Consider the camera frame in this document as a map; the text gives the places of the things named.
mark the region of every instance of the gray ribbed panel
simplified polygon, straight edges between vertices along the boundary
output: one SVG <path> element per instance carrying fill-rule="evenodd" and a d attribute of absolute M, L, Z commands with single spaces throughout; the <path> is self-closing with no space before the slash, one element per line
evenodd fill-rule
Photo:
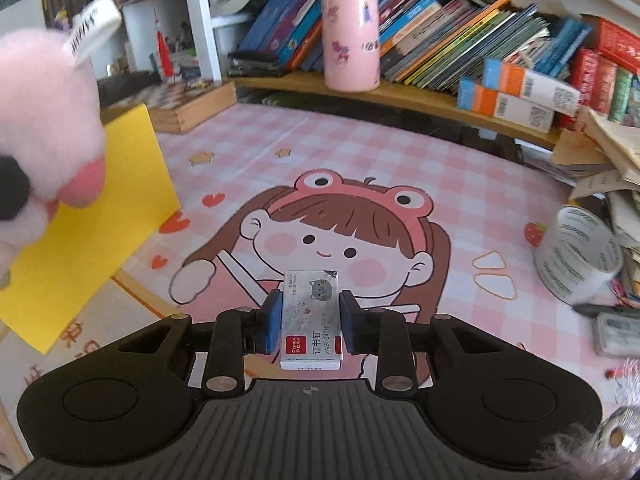
<path fill-rule="evenodd" d="M 304 393 L 314 385 L 315 395 Z M 556 471 L 478 465 L 441 443 L 409 402 L 365 381 L 255 381 L 212 400 L 188 432 L 157 454 L 102 469 L 31 464 L 18 480 L 560 480 Z"/>

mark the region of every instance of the strawberry illustration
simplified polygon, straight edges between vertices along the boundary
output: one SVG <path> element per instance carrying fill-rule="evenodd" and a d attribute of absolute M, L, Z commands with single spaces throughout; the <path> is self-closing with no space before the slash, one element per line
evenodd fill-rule
<path fill-rule="evenodd" d="M 529 222 L 524 227 L 524 237 L 532 247 L 538 247 L 542 241 L 542 236 L 546 231 L 546 226 L 540 222 Z"/>

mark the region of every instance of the brown bangs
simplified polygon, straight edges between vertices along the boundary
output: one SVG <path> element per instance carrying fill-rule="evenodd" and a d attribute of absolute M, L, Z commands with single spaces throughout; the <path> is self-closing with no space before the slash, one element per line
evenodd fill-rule
<path fill-rule="evenodd" d="M 404 224 L 382 206 L 358 196 L 323 194 L 308 196 L 274 211 L 276 222 L 300 220 L 358 240 L 385 247 L 400 247 L 407 258 L 414 257 L 411 238 Z"/>

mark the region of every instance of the pink checkered tablecloth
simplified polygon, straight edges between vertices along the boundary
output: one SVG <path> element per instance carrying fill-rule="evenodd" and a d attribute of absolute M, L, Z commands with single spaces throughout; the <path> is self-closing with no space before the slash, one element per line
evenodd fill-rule
<path fill-rule="evenodd" d="M 124 271 L 162 300 L 178 301 L 196 321 L 214 319 L 243 298 L 259 302 L 284 270 L 338 269 L 341 288 L 368 298 L 362 306 L 392 305 L 409 319 L 433 313 L 442 292 L 438 311 L 580 375 L 612 410 L 614 386 L 604 371 L 620 361 L 598 357 L 590 322 L 546 290 L 524 234 L 531 222 L 551 222 L 567 186 L 427 136 L 260 105 L 235 105 L 186 136 L 161 134 L 159 143 L 182 209 Z M 324 196 L 317 189 L 323 186 L 334 196 L 313 202 Z M 350 186 L 385 199 L 366 198 L 367 189 L 354 202 L 345 192 Z M 294 187 L 299 200 L 279 207 Z M 423 210 L 425 194 L 433 201 L 424 235 L 380 209 L 400 192 L 411 198 L 408 218 L 412 207 Z M 535 237 L 535 225 L 529 231 Z M 422 236 L 427 249 L 418 254 Z M 347 248 L 357 254 L 349 257 Z M 216 264 L 214 277 L 207 260 Z M 374 368 L 346 356 L 338 375 L 320 376 L 368 376 Z"/>

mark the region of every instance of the silver tinsel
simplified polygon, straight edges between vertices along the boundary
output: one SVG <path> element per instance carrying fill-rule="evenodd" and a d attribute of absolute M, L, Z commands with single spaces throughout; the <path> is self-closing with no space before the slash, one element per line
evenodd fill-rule
<path fill-rule="evenodd" d="M 617 378 L 619 408 L 594 433 L 577 428 L 559 434 L 547 465 L 562 466 L 583 480 L 628 480 L 640 468 L 640 374 L 628 361 Z"/>

